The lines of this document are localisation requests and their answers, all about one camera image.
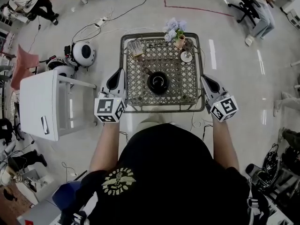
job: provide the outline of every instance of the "small plate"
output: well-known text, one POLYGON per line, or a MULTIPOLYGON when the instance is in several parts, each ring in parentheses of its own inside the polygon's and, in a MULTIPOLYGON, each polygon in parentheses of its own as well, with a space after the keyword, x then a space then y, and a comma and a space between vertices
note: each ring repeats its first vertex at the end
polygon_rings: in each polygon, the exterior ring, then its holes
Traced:
POLYGON ((192 59, 193 59, 193 56, 190 52, 188 52, 190 54, 189 58, 186 58, 185 56, 185 52, 182 52, 181 55, 180 55, 180 58, 182 61, 184 62, 190 62, 192 59))

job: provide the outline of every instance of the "white shoe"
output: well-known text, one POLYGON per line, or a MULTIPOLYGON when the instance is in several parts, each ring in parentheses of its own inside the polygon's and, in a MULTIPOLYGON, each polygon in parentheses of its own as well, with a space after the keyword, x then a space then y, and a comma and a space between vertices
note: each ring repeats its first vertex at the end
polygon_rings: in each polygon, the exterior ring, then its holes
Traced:
POLYGON ((246 38, 245 38, 245 43, 248 45, 248 46, 251 46, 251 44, 253 43, 254 41, 254 37, 252 37, 251 35, 248 35, 246 38))
POLYGON ((273 116, 276 117, 277 114, 279 113, 279 109, 277 106, 276 106, 276 101, 274 102, 274 108, 273 108, 273 116))
POLYGON ((278 131, 278 143, 281 143, 281 142, 283 141, 282 133, 283 133, 284 130, 285 130, 285 127, 281 128, 281 129, 278 131))

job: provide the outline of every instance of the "white saucer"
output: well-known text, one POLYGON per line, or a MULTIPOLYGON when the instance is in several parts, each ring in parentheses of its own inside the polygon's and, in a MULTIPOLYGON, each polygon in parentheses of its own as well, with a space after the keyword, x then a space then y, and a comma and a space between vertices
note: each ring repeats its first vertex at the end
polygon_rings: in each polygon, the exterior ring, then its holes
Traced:
POLYGON ((186 58, 186 57, 184 56, 184 53, 185 53, 185 52, 182 52, 181 55, 180 55, 181 60, 184 61, 184 62, 190 62, 190 61, 193 59, 192 54, 191 54, 191 56, 190 56, 189 58, 186 58))

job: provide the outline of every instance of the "black t-shirt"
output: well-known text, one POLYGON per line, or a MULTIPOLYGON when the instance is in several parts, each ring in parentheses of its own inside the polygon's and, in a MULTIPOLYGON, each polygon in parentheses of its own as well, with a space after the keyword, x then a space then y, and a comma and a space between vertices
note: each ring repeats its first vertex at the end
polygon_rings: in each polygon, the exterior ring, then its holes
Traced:
POLYGON ((111 171, 82 180, 73 213, 97 192, 90 224, 248 224, 246 179, 224 169, 205 144, 171 124, 135 134, 111 171))

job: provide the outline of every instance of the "purple flower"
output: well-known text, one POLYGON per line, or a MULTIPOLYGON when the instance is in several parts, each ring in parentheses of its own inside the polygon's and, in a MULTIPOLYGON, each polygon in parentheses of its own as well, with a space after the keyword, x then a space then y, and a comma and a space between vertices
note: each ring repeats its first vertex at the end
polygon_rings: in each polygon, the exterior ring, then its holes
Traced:
POLYGON ((166 23, 166 27, 168 28, 168 30, 176 31, 179 28, 179 23, 176 21, 175 17, 173 17, 170 21, 166 23))
POLYGON ((171 30, 169 31, 169 36, 170 36, 171 38, 176 37, 176 35, 177 35, 177 33, 176 33, 175 30, 171 29, 171 30))
POLYGON ((166 35, 165 35, 165 41, 166 42, 170 42, 172 40, 172 38, 170 37, 170 35, 167 33, 166 35))
POLYGON ((187 22, 184 20, 180 21, 179 27, 180 27, 180 30, 185 31, 185 29, 187 28, 187 22))

